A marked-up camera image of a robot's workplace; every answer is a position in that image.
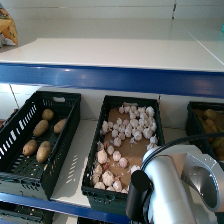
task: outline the blue trim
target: blue trim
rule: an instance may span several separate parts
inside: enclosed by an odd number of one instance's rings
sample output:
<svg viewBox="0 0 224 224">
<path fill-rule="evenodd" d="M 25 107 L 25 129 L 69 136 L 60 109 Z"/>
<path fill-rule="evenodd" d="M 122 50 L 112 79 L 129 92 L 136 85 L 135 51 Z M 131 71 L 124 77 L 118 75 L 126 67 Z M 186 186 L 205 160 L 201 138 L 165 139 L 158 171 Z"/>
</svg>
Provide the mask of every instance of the blue trim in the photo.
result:
<svg viewBox="0 0 224 224">
<path fill-rule="evenodd" d="M 115 215 L 111 213 L 104 213 L 90 208 L 70 205 L 55 201 L 43 201 L 36 198 L 29 198 L 18 195 L 11 195 L 0 193 L 0 201 L 9 202 L 18 205 L 35 207 L 43 210 L 59 212 L 64 214 L 75 215 L 83 218 L 94 219 L 104 222 L 111 222 L 117 224 L 128 224 L 129 219 L 126 216 Z"/>
<path fill-rule="evenodd" d="M 0 63 L 0 82 L 224 98 L 224 72 Z"/>
</svg>

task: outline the garlic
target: garlic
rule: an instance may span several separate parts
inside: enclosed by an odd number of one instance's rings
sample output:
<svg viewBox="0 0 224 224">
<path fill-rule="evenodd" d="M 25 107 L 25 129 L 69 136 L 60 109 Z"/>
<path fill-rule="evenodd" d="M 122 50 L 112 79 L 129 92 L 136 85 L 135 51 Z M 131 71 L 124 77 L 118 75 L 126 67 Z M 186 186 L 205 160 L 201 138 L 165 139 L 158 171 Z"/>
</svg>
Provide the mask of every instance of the garlic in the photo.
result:
<svg viewBox="0 0 224 224">
<path fill-rule="evenodd" d="M 105 141 L 103 143 L 104 149 L 107 149 L 109 147 L 110 143 L 108 141 Z"/>
<path fill-rule="evenodd" d="M 122 191 L 121 182 L 119 180 L 114 182 L 113 187 L 114 187 L 116 192 L 121 192 Z"/>
<path fill-rule="evenodd" d="M 134 113 L 135 113 L 136 117 L 139 118 L 139 116 L 140 116 L 139 112 L 137 110 L 135 110 Z"/>
<path fill-rule="evenodd" d="M 140 141 L 142 139 L 142 133 L 140 131 L 136 131 L 134 134 L 134 138 L 136 141 Z"/>
<path fill-rule="evenodd" d="M 120 118 L 118 118 L 118 119 L 117 119 L 117 124 L 118 124 L 118 125 L 122 125 L 122 123 L 123 123 L 122 120 L 121 120 Z"/>
<path fill-rule="evenodd" d="M 136 118 L 136 114 L 133 113 L 133 112 L 129 112 L 129 115 L 130 115 L 130 119 L 135 119 Z"/>
<path fill-rule="evenodd" d="M 100 150 L 103 150 L 104 149 L 104 145 L 103 145 L 103 143 L 101 143 L 101 142 L 97 142 L 97 150 L 98 151 L 100 151 Z"/>
<path fill-rule="evenodd" d="M 108 187 L 107 190 L 108 191 L 115 191 L 115 189 L 112 186 Z"/>
<path fill-rule="evenodd" d="M 132 166 L 131 168 L 131 174 L 134 173 L 136 170 L 140 170 L 140 167 L 137 165 Z"/>
<path fill-rule="evenodd" d="M 124 112 L 127 114 L 127 113 L 129 113 L 129 111 L 130 111 L 130 106 L 126 106 L 126 107 L 124 107 Z"/>
<path fill-rule="evenodd" d="M 118 134 L 118 137 L 119 137 L 122 141 L 125 140 L 125 134 L 124 134 L 123 132 L 120 132 L 120 133 Z"/>
<path fill-rule="evenodd" d="M 143 130 L 144 130 L 143 125 L 140 124 L 140 125 L 137 127 L 137 130 L 140 131 L 140 132 L 143 132 Z"/>
<path fill-rule="evenodd" d="M 107 162 L 107 153 L 104 149 L 97 153 L 97 160 L 100 164 Z"/>
<path fill-rule="evenodd" d="M 150 138 L 150 142 L 154 144 L 158 144 L 158 139 L 156 138 L 156 135 Z"/>
<path fill-rule="evenodd" d="M 146 139 L 150 139 L 152 137 L 152 131 L 150 130 L 150 128 L 145 128 L 143 130 L 143 135 Z"/>
<path fill-rule="evenodd" d="M 133 136 L 135 136 L 135 133 L 137 132 L 138 130 L 136 129 L 136 128 L 133 128 L 132 130 L 131 130 L 131 134 L 133 135 Z"/>
<path fill-rule="evenodd" d="M 109 121 L 107 124 L 108 124 L 109 131 L 112 131 L 113 123 L 111 121 Z"/>
<path fill-rule="evenodd" d="M 123 194 L 127 194 L 128 192 L 127 192 L 125 189 L 123 189 L 123 190 L 121 191 L 121 193 L 123 193 Z"/>
<path fill-rule="evenodd" d="M 114 161 L 117 162 L 117 161 L 120 160 L 120 158 L 121 158 L 121 154 L 120 154 L 120 152 L 115 151 L 115 152 L 113 153 L 113 159 L 114 159 Z"/>
<path fill-rule="evenodd" d="M 124 157 L 122 157 L 119 160 L 119 165 L 120 167 L 125 168 L 128 165 L 128 161 Z"/>
<path fill-rule="evenodd" d="M 108 123 L 106 121 L 103 121 L 103 125 L 102 125 L 102 131 L 103 133 L 107 133 L 108 131 Z"/>
<path fill-rule="evenodd" d="M 107 148 L 107 153 L 111 156 L 114 152 L 114 147 L 112 145 L 110 145 L 108 148 Z"/>
<path fill-rule="evenodd" d="M 127 138 L 131 137 L 132 128 L 126 128 L 124 133 Z"/>
<path fill-rule="evenodd" d="M 131 110 L 132 112 L 134 112 L 135 110 L 137 110 L 137 107 L 136 107 L 136 106 L 131 106 L 130 110 Z"/>
<path fill-rule="evenodd" d="M 128 119 L 125 119 L 124 121 L 123 121 L 123 125 L 124 126 L 127 126 L 129 124 L 129 120 Z"/>
<path fill-rule="evenodd" d="M 141 119 L 148 119 L 148 116 L 147 116 L 146 113 L 140 113 L 139 117 L 140 117 Z"/>
<path fill-rule="evenodd" d="M 118 130 L 114 129 L 111 133 L 113 138 L 116 138 L 118 136 Z"/>
<path fill-rule="evenodd" d="M 118 128 L 119 128 L 119 124 L 114 124 L 114 125 L 113 125 L 113 129 L 114 129 L 114 130 L 118 130 Z"/>
<path fill-rule="evenodd" d="M 102 175 L 103 183 L 106 186 L 111 186 L 114 182 L 114 175 L 108 170 Z"/>
<path fill-rule="evenodd" d="M 93 175 L 101 176 L 103 173 L 103 169 L 100 165 L 97 165 L 96 168 L 93 170 Z"/>
<path fill-rule="evenodd" d="M 121 125 L 121 126 L 118 128 L 118 131 L 124 133 L 124 131 L 125 131 L 125 126 L 124 126 L 124 125 Z"/>
<path fill-rule="evenodd" d="M 152 122 L 151 123 L 151 131 L 152 132 L 155 132 L 156 131 L 156 128 L 157 128 L 156 122 Z"/>
<path fill-rule="evenodd" d="M 94 188 L 105 190 L 105 185 L 103 184 L 103 182 L 97 182 Z"/>
<path fill-rule="evenodd" d="M 120 114 L 124 113 L 124 106 L 123 105 L 121 107 L 119 107 L 119 112 L 120 112 Z"/>
<path fill-rule="evenodd" d="M 139 107 L 138 112 L 139 113 L 145 113 L 145 107 Z"/>
<path fill-rule="evenodd" d="M 121 139 L 119 137 L 114 139 L 114 146 L 117 146 L 117 147 L 121 146 Z"/>
<path fill-rule="evenodd" d="M 138 120 L 132 119 L 132 120 L 130 120 L 130 124 L 132 125 L 133 128 L 137 128 L 138 127 Z"/>
<path fill-rule="evenodd" d="M 146 114 L 149 116 L 149 117 L 153 117 L 154 114 L 155 114 L 155 111 L 152 107 L 147 107 L 146 108 Z"/>
</svg>

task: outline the crate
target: crate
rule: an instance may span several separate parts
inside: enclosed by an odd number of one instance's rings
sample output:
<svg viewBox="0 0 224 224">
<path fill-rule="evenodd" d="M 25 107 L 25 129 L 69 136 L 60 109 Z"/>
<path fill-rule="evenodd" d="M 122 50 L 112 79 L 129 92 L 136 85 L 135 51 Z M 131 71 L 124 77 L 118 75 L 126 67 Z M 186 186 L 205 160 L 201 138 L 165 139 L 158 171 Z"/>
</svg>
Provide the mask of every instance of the crate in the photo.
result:
<svg viewBox="0 0 224 224">
<path fill-rule="evenodd" d="M 54 212 L 0 202 L 0 217 L 16 224 L 51 224 Z"/>
<path fill-rule="evenodd" d="M 56 185 L 61 167 L 80 121 L 80 94 L 36 92 L 0 130 L 0 192 L 48 200 Z M 49 141 L 52 149 L 44 163 L 36 153 L 26 157 L 23 146 L 33 139 L 33 129 L 42 119 L 44 109 L 54 111 L 48 130 L 35 138 L 39 146 Z M 53 131 L 61 119 L 67 121 L 60 134 Z"/>
<path fill-rule="evenodd" d="M 101 189 L 95 189 L 90 187 L 90 177 L 93 171 L 93 163 L 95 161 L 95 154 L 97 152 L 97 142 L 100 139 L 100 129 L 103 121 L 108 121 L 110 109 L 120 107 L 124 102 L 137 103 L 139 107 L 152 106 L 155 110 L 155 120 L 157 123 L 156 136 L 159 138 L 159 145 L 164 145 L 164 137 L 162 132 L 162 125 L 160 120 L 159 105 L 156 100 L 130 98 L 130 97 L 117 97 L 117 96 L 105 96 L 104 102 L 101 108 L 100 117 L 98 120 L 97 128 L 95 131 L 94 139 L 92 142 L 91 150 L 88 156 L 88 162 L 85 168 L 83 180 L 82 180 L 82 193 L 88 197 L 89 203 L 92 209 L 114 213 L 118 215 L 126 215 L 125 206 L 127 201 L 127 195 L 119 192 L 106 191 Z"/>
</svg>

